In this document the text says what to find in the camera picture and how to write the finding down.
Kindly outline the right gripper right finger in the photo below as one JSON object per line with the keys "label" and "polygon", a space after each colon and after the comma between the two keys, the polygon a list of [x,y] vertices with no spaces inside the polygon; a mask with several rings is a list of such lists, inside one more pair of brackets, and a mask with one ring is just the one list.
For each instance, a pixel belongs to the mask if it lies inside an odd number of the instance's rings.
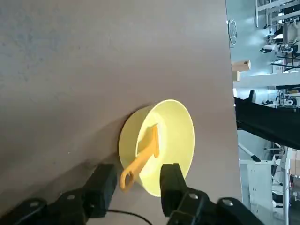
{"label": "right gripper right finger", "polygon": [[188,187],[179,164],[160,171],[161,206],[168,225],[262,225],[242,202],[232,197],[212,202],[200,190]]}

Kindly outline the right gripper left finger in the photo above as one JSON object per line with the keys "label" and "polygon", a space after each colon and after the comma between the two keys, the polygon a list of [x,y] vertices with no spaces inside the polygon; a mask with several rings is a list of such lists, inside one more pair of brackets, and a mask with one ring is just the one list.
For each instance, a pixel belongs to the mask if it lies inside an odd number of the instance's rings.
{"label": "right gripper left finger", "polygon": [[99,164],[86,183],[48,203],[26,199],[1,216],[2,225],[84,225],[90,218],[105,217],[117,185],[113,164]]}

